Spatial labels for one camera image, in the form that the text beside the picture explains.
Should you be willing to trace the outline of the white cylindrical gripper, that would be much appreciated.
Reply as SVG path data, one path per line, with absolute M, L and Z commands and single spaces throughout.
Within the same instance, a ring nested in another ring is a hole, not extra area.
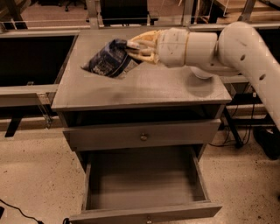
M 187 30 L 177 28 L 147 31 L 127 41 L 127 47 L 132 48 L 127 50 L 127 54 L 151 64 L 160 61 L 167 67 L 182 67 L 185 64 L 188 34 Z

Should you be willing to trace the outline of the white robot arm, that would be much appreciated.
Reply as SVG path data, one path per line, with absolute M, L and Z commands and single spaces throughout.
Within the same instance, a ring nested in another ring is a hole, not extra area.
M 166 67 L 188 66 L 196 76 L 242 74 L 280 129 L 280 65 L 250 24 L 233 22 L 220 34 L 170 28 L 128 41 L 130 57 Z

